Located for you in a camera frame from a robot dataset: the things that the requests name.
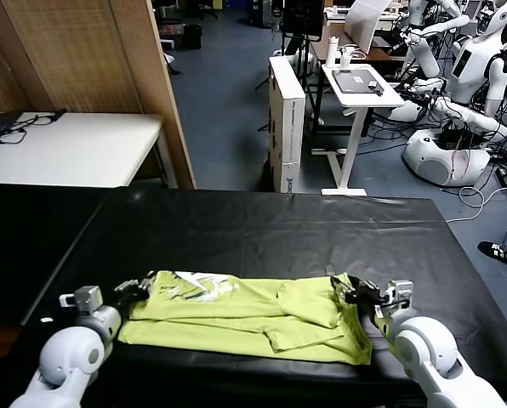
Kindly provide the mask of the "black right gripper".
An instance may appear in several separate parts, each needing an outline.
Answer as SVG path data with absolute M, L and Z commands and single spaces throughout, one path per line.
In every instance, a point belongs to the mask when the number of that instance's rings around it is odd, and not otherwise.
M 370 280 L 364 280 L 357 276 L 349 275 L 349 286 L 337 276 L 331 276 L 330 282 L 335 293 L 350 304 L 375 306 L 388 302 L 388 295 L 382 293 L 379 287 Z

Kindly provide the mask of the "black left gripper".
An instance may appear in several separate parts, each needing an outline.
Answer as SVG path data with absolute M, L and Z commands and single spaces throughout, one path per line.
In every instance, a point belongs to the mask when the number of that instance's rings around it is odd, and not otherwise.
M 113 290 L 115 308 L 130 309 L 133 303 L 149 298 L 155 278 L 156 272 L 150 271 L 141 281 L 137 279 L 126 280 L 116 286 Z

